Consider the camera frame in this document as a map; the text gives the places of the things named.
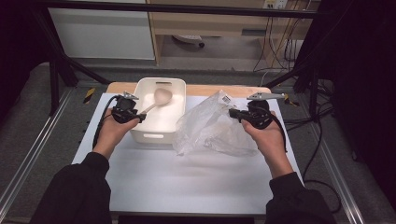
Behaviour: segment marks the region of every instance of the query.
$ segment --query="black jacket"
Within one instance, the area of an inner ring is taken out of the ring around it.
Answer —
[[[111,224],[108,161],[91,152],[81,164],[68,165],[53,177],[31,224]],[[266,222],[335,223],[319,192],[306,189],[296,173],[271,180],[274,199],[267,204]]]

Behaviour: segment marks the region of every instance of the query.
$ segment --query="person's left hand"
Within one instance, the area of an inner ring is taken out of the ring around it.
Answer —
[[[111,109],[108,109],[105,114],[102,129],[99,132],[97,144],[93,151],[109,158],[114,147],[128,131],[139,123],[139,121],[139,119],[133,119],[126,123],[118,123],[114,120],[113,116],[111,116]]]

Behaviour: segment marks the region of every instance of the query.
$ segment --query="white plastic bin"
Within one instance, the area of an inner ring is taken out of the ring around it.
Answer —
[[[131,130],[138,143],[172,144],[176,123],[186,109],[186,82],[179,78],[145,77],[136,86],[134,95],[139,97],[135,108],[137,113],[154,104],[154,92],[163,88],[173,93],[166,105],[152,108],[146,119]]]

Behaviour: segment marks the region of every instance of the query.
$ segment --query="plastic bag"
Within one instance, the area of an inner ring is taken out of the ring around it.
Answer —
[[[242,124],[230,118],[230,108],[246,109],[246,106],[237,106],[232,97],[219,91],[184,114],[177,122],[172,144],[177,155],[202,149],[235,157],[258,154],[256,143]]]

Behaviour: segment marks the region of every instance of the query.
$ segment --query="white cabinet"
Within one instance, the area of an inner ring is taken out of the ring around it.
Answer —
[[[124,2],[146,3],[145,0]],[[49,12],[70,57],[155,59],[147,12],[62,8],[50,8]]]

